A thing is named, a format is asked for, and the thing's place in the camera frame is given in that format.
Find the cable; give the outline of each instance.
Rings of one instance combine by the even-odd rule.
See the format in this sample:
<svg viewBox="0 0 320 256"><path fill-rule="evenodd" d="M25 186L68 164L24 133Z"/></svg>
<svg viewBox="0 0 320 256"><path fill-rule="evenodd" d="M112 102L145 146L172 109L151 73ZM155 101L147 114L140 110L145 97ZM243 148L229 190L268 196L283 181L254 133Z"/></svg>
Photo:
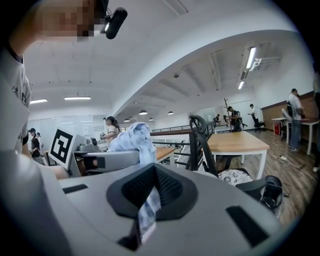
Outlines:
<svg viewBox="0 0 320 256"><path fill-rule="evenodd" d="M288 159L287 159L287 162L289 164L291 164L292 166L296 167L297 169L299 169L300 171L304 172L306 175L308 175L311 179L313 179L316 183L318 183L318 181L316 181L316 179L314 177L312 177L309 173L307 173L306 171L302 170L300 167L294 165L292 162L290 162Z"/></svg>

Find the black chair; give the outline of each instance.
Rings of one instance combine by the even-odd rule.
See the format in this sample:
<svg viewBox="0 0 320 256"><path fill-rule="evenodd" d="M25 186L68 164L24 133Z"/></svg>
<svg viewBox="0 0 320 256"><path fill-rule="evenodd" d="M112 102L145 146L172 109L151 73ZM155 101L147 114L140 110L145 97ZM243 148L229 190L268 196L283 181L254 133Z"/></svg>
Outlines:
<svg viewBox="0 0 320 256"><path fill-rule="evenodd" d="M206 163L202 162L205 167L205 171L213 174L220 180L224 180L225 182L237 187L257 201L265 204L274 212L282 202L283 191L281 181L274 176L267 176L263 179L253 180L244 168L225 169L218 174L215 167L214 157L211 154L208 142L204 136L206 131L205 120L198 115L190 115L189 118L190 127L193 129L202 145L203 154L206 159Z"/></svg>

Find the chair backrest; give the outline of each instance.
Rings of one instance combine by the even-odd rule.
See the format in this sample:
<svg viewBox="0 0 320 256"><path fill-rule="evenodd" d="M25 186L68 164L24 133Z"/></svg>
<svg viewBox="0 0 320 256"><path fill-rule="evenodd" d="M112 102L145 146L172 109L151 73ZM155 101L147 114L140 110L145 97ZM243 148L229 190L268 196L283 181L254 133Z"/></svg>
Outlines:
<svg viewBox="0 0 320 256"><path fill-rule="evenodd" d="M199 115L190 115L189 118L190 118L190 122L189 122L190 128L194 131L199 142L201 143L203 154L206 159L206 164L209 168L209 172L215 175L216 177L218 177L216 167L215 167L215 160L213 155L211 154L207 139L205 137L205 132L207 129L206 121Z"/></svg>

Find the woman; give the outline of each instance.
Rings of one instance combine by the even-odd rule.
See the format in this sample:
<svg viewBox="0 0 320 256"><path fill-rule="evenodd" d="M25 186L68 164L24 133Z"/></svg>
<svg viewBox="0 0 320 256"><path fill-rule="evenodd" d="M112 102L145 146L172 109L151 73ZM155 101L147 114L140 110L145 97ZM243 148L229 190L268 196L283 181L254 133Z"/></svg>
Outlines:
<svg viewBox="0 0 320 256"><path fill-rule="evenodd" d="M108 148L110 147L110 142L115 139L119 133L121 133L121 129L119 127L118 121L113 116L108 116L104 118L105 124L108 126L107 134L103 135L102 138L106 140L106 144Z"/></svg>
<svg viewBox="0 0 320 256"><path fill-rule="evenodd" d="M42 159L40 157L40 143L38 138L36 137L36 129L31 128L29 130L29 133L32 136L31 150L30 150L32 159L42 165Z"/></svg>

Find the person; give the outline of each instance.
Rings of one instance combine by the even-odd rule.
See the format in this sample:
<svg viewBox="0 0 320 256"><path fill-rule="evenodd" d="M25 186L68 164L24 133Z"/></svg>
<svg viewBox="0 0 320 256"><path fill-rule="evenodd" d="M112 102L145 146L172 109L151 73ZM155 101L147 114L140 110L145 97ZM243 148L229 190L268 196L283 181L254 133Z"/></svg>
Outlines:
<svg viewBox="0 0 320 256"><path fill-rule="evenodd" d="M313 63L313 70L314 70L314 78L313 78L313 90L314 90L314 101L316 103L318 109L318 120L320 120L320 75L317 64ZM320 164L320 124L318 123L317 128L317 138L316 138L316 152L315 152L315 162L313 171L319 171L319 164Z"/></svg>
<svg viewBox="0 0 320 256"><path fill-rule="evenodd" d="M37 41L61 42L62 37L66 38L65 41L88 37L96 29L95 25L103 25L105 14L98 0L34 2L36 3L11 31L6 46L0 49L0 84L9 87L27 109L30 107L31 87L26 77L23 56L28 47ZM37 144L35 131L32 133L33 144ZM28 135L26 123L17 135L15 150L30 157ZM32 158L36 158L34 156L38 152L33 152ZM65 170L61 166L55 166L52 170L57 178L65 177Z"/></svg>
<svg viewBox="0 0 320 256"><path fill-rule="evenodd" d="M219 120L219 117L220 117L220 114L217 114L216 117L215 117L215 123L216 123L217 126L221 124L221 121Z"/></svg>
<svg viewBox="0 0 320 256"><path fill-rule="evenodd" d="M239 128L240 128L240 120L239 120L238 111L233 109L232 106L228 107L228 111L231 112L230 124L233 126L233 132L238 132Z"/></svg>
<svg viewBox="0 0 320 256"><path fill-rule="evenodd" d="M288 96L287 103L291 105L292 109L292 125L291 125L291 150L298 151L298 144L301 132L301 115L303 114L303 109L298 98L297 89L293 88Z"/></svg>
<svg viewBox="0 0 320 256"><path fill-rule="evenodd" d="M253 104L250 104L250 108L251 108L251 113L248 113L248 115L252 116L253 122L254 122L254 124L256 124L257 123L256 108Z"/></svg>
<svg viewBox="0 0 320 256"><path fill-rule="evenodd" d="M41 160L41 157L40 157L40 143L39 143L39 140L38 140L37 135L36 135L36 129L35 128L31 128L29 130L29 133L32 136L31 150L30 150L32 159L34 161L36 161L37 163L42 165L42 160Z"/></svg>
<svg viewBox="0 0 320 256"><path fill-rule="evenodd" d="M108 116L107 118L103 118L105 120L105 124L108 126L107 134L103 135L102 138L106 140L106 144L109 148L110 143L118 136L121 132L118 121L113 116Z"/></svg>
<svg viewBox="0 0 320 256"><path fill-rule="evenodd" d="M45 158L45 156L44 156L44 154L45 154L45 152L44 152L44 144L41 143L40 132L37 132L37 133L36 133L36 138L38 139L39 145L40 145L40 150L39 150L39 152L40 152L41 162L42 162L42 164L43 164L44 166L48 166L48 163L47 163L46 158Z"/></svg>

